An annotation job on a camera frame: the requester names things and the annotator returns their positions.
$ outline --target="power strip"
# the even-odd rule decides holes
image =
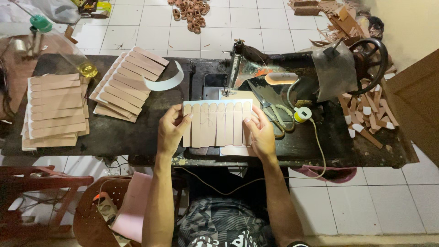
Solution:
[[[95,202],[97,209],[101,213],[102,217],[104,217],[105,222],[107,222],[108,227],[111,229],[116,219],[118,210],[111,200],[110,196],[106,192],[101,192],[100,195],[97,195],[93,198],[93,201]],[[116,241],[119,243],[120,247],[124,247],[131,241],[114,233],[113,236],[114,238],[116,238]]]

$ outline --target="scissors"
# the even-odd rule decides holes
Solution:
[[[250,88],[252,89],[253,93],[255,94],[255,97],[261,102],[263,105],[262,110],[264,113],[273,121],[273,123],[281,130],[282,134],[274,134],[274,137],[276,138],[282,138],[285,136],[285,131],[290,132],[293,131],[295,128],[295,122],[294,122],[294,115],[293,112],[291,112],[288,108],[286,108],[283,105],[273,105],[270,102],[268,102],[257,90],[256,87],[251,83],[250,81],[247,81]],[[274,116],[267,110],[267,108],[270,107],[273,112]],[[283,111],[285,111],[292,119],[293,126],[291,128],[287,128],[287,125],[282,121],[281,116],[279,115],[279,112],[276,108],[279,108]]]

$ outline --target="hand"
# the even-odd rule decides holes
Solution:
[[[273,125],[259,107],[253,105],[253,111],[259,119],[253,115],[244,119],[244,124],[252,133],[253,150],[261,161],[276,160]]]
[[[158,125],[157,154],[172,156],[178,148],[181,137],[192,122],[193,114],[183,118],[183,104],[173,105],[160,119]]]

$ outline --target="sewing machine handwheel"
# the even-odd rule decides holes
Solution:
[[[351,47],[349,47],[354,56],[355,70],[357,73],[357,83],[358,90],[349,92],[348,94],[359,95],[374,88],[384,76],[386,72],[387,65],[389,63],[389,56],[387,53],[387,48],[385,45],[377,39],[367,38],[364,40],[359,40],[355,42]],[[373,62],[371,57],[379,51],[380,58],[378,62]],[[368,70],[371,67],[380,66],[376,75],[369,74]],[[371,83],[362,88],[361,79],[369,79]]]

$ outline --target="person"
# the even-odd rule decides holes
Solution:
[[[148,196],[142,229],[143,247],[169,247],[174,231],[174,201],[171,181],[171,159],[176,152],[184,131],[190,126],[192,114],[183,117],[183,105],[172,106],[160,119],[158,127],[158,149],[154,166],[154,175]],[[261,109],[253,105],[258,117],[245,118],[244,124],[252,134],[252,148],[262,162],[265,186],[265,202],[256,197],[240,200],[246,187],[236,192],[211,196],[191,195],[202,190],[190,183],[190,206],[184,217],[178,222],[178,246],[180,247],[299,247],[307,246],[303,240],[302,224],[288,193],[284,174],[276,157],[273,125]],[[220,177],[216,185],[232,183],[222,179],[223,174],[210,173],[211,177]],[[249,206],[256,201],[264,210],[258,212]]]

